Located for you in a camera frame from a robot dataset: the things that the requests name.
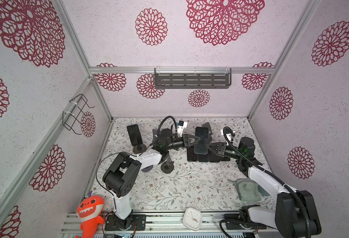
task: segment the floral tablecloth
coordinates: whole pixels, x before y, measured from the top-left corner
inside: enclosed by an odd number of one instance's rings
[[[229,126],[236,131],[235,145],[243,136],[250,137],[255,142],[255,157],[267,168],[262,150],[254,136],[253,130],[245,118],[176,118],[177,121],[188,121],[184,133],[194,135],[197,126],[210,122],[213,132],[213,141],[224,141],[220,129]],[[145,145],[152,142],[152,129],[157,128],[162,118],[117,118],[114,121],[110,138],[102,158],[110,153],[126,151],[132,153],[127,126],[138,124]],[[162,126],[170,128],[173,124],[168,119]],[[170,150],[171,159],[174,161],[174,170],[170,174],[161,171],[156,165],[147,173],[142,171],[136,179],[131,190],[131,204],[134,210],[185,210],[194,207],[199,210],[238,210],[249,204],[259,204],[262,207],[274,208],[271,197],[261,197],[259,202],[249,203],[239,200],[231,181],[246,178],[237,168],[235,160],[220,163],[188,162],[186,149]],[[116,155],[107,158],[100,165],[97,178],[104,186],[102,177]],[[101,188],[95,181],[92,194],[102,195],[107,203],[107,209],[113,209],[114,202],[110,193]]]

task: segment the gray cloth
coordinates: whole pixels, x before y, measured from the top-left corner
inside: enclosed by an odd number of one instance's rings
[[[249,178],[239,178],[232,182],[238,192],[239,200],[242,202],[257,202],[261,200],[261,195],[258,191],[258,184]]]

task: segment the plush toy mouth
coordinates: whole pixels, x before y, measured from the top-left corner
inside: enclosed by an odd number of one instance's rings
[[[89,215],[93,214],[95,212],[95,207],[96,206],[93,206],[93,207],[89,207],[89,208],[83,209],[82,211],[79,211],[78,212],[79,217],[80,218],[84,218],[86,216],[89,216]]]

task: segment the orange plush toy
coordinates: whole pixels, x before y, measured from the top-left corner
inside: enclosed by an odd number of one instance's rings
[[[77,216],[81,220],[82,238],[92,238],[96,232],[98,224],[103,224],[101,216],[105,202],[99,196],[91,196],[81,202],[77,208]]]

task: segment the white clock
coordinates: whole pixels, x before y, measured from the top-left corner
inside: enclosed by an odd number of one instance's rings
[[[194,208],[187,208],[182,218],[182,224],[190,230],[199,230],[202,224],[202,213]]]

